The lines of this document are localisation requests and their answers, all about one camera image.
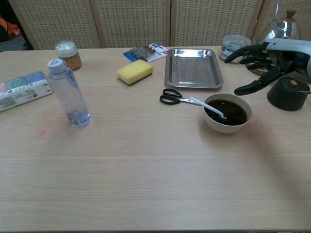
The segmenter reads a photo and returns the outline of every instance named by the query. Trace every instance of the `robotic hand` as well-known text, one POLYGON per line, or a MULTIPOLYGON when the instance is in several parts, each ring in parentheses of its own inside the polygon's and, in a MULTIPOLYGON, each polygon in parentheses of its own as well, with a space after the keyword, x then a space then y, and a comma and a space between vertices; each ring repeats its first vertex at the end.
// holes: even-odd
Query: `robotic hand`
POLYGON ((259 45, 245 46, 225 59, 225 63, 245 56, 240 64, 254 63, 247 69, 268 70, 258 80, 235 89, 238 96, 257 92, 285 74, 311 84, 311 41, 292 39, 268 39, 259 45))

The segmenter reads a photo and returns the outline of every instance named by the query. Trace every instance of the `metal tray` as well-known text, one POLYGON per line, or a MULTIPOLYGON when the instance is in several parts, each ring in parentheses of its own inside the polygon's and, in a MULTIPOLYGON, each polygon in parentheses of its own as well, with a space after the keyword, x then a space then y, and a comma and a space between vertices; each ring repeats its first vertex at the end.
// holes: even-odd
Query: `metal tray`
POLYGON ((219 88, 224 81, 212 50, 170 49, 166 57, 165 83, 175 87, 219 88))

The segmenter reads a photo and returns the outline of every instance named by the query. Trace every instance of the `plastic water bottle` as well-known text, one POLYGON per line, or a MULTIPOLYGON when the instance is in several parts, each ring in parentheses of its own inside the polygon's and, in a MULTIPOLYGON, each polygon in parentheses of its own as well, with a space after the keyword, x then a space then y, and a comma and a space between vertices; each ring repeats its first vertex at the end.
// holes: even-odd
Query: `plastic water bottle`
POLYGON ((67 68, 61 59, 50 60, 48 68, 50 70, 47 75, 48 83, 57 95, 71 124, 74 127, 86 126, 91 121, 91 114, 72 69, 67 68))

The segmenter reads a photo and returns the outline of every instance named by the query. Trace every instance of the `silver kettle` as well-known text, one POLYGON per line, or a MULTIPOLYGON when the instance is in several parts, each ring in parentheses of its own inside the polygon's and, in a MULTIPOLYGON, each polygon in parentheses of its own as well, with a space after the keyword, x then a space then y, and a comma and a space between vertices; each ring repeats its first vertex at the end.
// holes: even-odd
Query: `silver kettle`
POLYGON ((261 33, 254 39, 252 44, 261 44, 267 39, 287 38, 301 39, 299 24, 293 18, 296 10, 287 10, 286 17, 279 19, 279 4, 276 4, 275 15, 272 23, 266 26, 261 33))

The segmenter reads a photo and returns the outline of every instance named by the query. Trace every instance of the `dark liquid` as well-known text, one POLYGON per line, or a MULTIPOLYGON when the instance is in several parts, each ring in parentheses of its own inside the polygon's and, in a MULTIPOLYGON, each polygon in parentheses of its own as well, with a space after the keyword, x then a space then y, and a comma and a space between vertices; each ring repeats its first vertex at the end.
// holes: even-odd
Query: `dark liquid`
POLYGON ((223 119, 217 113, 204 108, 207 115, 218 123, 224 125, 242 125, 247 121, 245 110, 234 102, 227 100, 211 100, 208 104, 221 111, 226 117, 226 119, 223 119))

